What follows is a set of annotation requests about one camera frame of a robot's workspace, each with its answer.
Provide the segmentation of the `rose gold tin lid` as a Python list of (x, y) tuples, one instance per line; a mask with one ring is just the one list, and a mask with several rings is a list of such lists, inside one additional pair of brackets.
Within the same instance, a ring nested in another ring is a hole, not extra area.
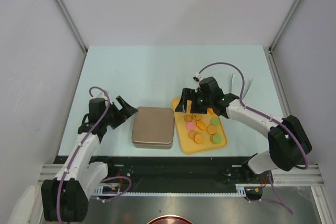
[(171, 143), (174, 113), (170, 108), (140, 106), (135, 114), (132, 143)]

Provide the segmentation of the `rose gold cookie tin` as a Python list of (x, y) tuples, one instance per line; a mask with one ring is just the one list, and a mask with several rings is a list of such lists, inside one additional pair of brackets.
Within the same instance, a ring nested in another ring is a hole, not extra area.
[(136, 148), (169, 150), (172, 148), (173, 143), (133, 143), (133, 145)]

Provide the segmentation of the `metal tongs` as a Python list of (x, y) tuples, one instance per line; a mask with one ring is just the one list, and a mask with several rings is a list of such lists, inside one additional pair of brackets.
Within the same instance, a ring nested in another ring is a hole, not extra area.
[[(254, 80), (253, 78), (245, 80), (243, 94), (241, 96), (243, 99), (247, 95), (248, 91), (250, 90), (250, 87), (253, 83), (253, 80)], [(230, 77), (230, 87), (229, 87), (230, 93), (233, 93), (235, 95), (240, 95), (241, 88), (242, 88), (241, 84), (242, 84), (242, 82), (241, 82), (240, 75), (239, 74), (236, 75), (236, 74), (232, 73), (231, 77)]]

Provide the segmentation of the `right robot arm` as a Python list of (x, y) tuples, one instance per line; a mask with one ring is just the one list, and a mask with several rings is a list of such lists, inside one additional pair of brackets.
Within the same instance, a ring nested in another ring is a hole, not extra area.
[(263, 172), (279, 168), (286, 172), (304, 161), (312, 145), (299, 119), (293, 115), (286, 118), (273, 117), (245, 105), (232, 93), (224, 93), (213, 77), (202, 79), (196, 89), (184, 88), (180, 98), (173, 101), (175, 115), (191, 112), (205, 115), (212, 109), (217, 116), (238, 121), (257, 131), (268, 140), (269, 149), (251, 156), (242, 169), (243, 179), (254, 183)]

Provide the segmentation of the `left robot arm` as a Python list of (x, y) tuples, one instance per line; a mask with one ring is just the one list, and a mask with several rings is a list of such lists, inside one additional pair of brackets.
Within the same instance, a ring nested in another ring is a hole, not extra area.
[(104, 162), (91, 162), (107, 129), (116, 129), (138, 110), (120, 96), (118, 109), (107, 95), (90, 99), (88, 113), (78, 128), (75, 146), (60, 171), (41, 186), (43, 213), (49, 222), (83, 222), (89, 199), (101, 181), (115, 178), (116, 169)]

